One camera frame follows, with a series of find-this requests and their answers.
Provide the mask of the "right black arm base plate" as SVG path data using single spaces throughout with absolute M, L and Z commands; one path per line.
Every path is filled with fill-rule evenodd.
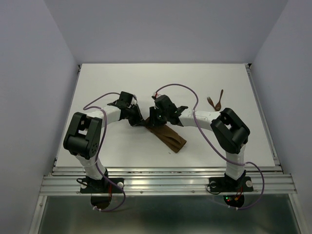
M 212 193 L 236 193 L 242 189 L 243 192 L 253 192 L 253 183 L 249 176 L 233 180 L 227 177 L 209 178 L 209 187 Z

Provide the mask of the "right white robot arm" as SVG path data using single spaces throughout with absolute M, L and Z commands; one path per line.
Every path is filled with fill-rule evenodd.
M 245 171 L 244 150 L 250 130 L 230 108 L 221 112 L 196 111 L 187 106 L 176 107 L 167 95 L 154 94 L 154 106 L 150 107 L 147 120 L 149 127 L 161 127 L 168 122 L 180 127 L 196 127 L 214 133 L 226 156 L 220 156 L 227 162 L 224 184 L 229 190 L 236 190 L 242 184 Z

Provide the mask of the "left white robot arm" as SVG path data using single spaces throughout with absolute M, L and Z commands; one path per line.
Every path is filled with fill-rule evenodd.
M 95 102 L 107 95 L 118 95 L 118 99 L 104 107 L 95 106 Z M 142 126 L 144 118 L 140 112 L 137 98 L 127 92 L 110 92 L 91 101 L 83 110 L 89 113 L 73 114 L 63 140 L 63 147 L 81 163 L 86 176 L 92 179 L 92 187 L 97 192 L 108 188 L 106 168 L 101 164 L 99 152 L 103 144 L 107 126 L 120 120 L 128 120 L 132 127 Z

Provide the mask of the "brown cloth napkin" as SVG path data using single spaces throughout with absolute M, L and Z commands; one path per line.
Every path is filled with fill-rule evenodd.
M 174 153 L 178 153 L 187 143 L 187 140 L 181 137 L 166 124 L 161 126 L 152 126 L 150 123 L 150 119 L 147 118 L 145 120 L 145 128 L 154 134 L 166 146 L 168 146 Z

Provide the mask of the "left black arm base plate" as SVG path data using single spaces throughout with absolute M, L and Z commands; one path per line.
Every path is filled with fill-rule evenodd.
M 109 192 L 121 194 L 121 190 L 105 180 L 94 180 L 89 177 L 78 178 L 81 194 L 108 194 Z

